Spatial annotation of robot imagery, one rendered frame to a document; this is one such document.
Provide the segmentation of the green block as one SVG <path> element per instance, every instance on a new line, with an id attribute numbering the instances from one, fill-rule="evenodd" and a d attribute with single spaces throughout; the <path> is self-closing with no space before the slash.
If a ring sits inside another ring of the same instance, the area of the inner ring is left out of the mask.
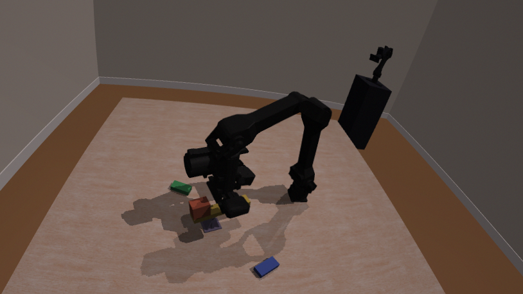
<path id="1" fill-rule="evenodd" d="M 171 185 L 171 190 L 188 196 L 190 191 L 192 190 L 192 186 L 174 180 Z"/>

